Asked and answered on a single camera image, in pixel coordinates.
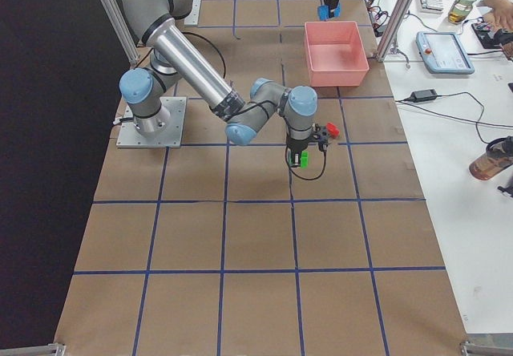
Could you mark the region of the person hand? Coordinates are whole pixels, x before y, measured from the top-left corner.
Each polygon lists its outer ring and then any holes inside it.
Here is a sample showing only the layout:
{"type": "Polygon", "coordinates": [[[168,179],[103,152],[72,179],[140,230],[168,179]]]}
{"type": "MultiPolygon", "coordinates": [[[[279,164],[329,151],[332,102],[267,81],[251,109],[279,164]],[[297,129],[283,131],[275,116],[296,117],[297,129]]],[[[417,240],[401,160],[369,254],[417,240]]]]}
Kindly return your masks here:
{"type": "Polygon", "coordinates": [[[512,30],[512,2],[498,4],[483,19],[494,28],[512,30]]]}

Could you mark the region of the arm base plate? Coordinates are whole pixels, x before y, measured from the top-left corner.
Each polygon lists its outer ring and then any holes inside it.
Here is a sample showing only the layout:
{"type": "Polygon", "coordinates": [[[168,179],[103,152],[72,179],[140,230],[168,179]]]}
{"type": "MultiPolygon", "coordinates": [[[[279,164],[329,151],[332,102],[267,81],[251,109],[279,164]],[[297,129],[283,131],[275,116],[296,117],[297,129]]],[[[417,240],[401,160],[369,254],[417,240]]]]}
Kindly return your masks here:
{"type": "Polygon", "coordinates": [[[118,148],[180,148],[184,130],[186,97],[160,97],[160,111],[149,119],[134,117],[129,106],[119,129],[118,148]]]}
{"type": "Polygon", "coordinates": [[[192,0],[192,8],[188,16],[184,19],[184,25],[188,27],[197,27],[200,21],[200,9],[202,0],[192,0]]]}

